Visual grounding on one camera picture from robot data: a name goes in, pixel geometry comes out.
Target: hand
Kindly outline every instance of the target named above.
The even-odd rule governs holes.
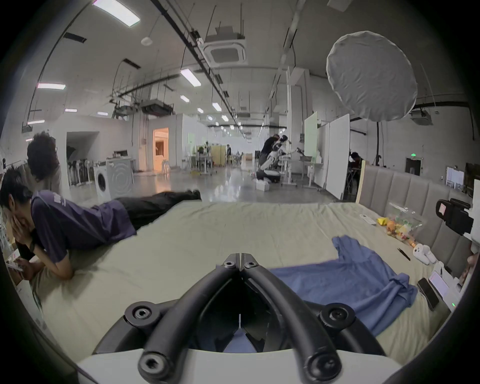
[[[22,277],[25,279],[25,280],[31,280],[34,276],[34,270],[33,270],[33,266],[32,264],[28,261],[28,260],[25,260],[25,259],[22,259],[21,257],[19,257],[18,259],[15,260],[15,262],[20,266],[22,267],[22,269],[24,270],[21,274],[22,274]]]
[[[25,244],[27,247],[30,247],[30,244],[32,243],[32,235],[30,234],[30,230],[22,225],[22,223],[20,223],[15,216],[12,218],[12,233],[16,241],[18,241],[20,244]]]

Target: window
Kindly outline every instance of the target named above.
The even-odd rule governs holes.
[[[163,156],[163,140],[155,142],[155,156]]]

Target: remote control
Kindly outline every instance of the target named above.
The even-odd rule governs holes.
[[[368,217],[366,215],[360,215],[360,217],[370,225],[377,225],[377,223],[375,223],[375,220],[371,219],[370,217]]]

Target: pen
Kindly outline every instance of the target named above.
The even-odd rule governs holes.
[[[410,258],[407,256],[405,252],[403,252],[400,248],[397,248],[397,249],[400,251],[402,255],[404,255],[408,259],[408,261],[410,261]]]

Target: washing machine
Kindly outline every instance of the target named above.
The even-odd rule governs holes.
[[[99,162],[94,167],[94,174],[99,203],[132,195],[133,174],[130,158],[112,158]]]

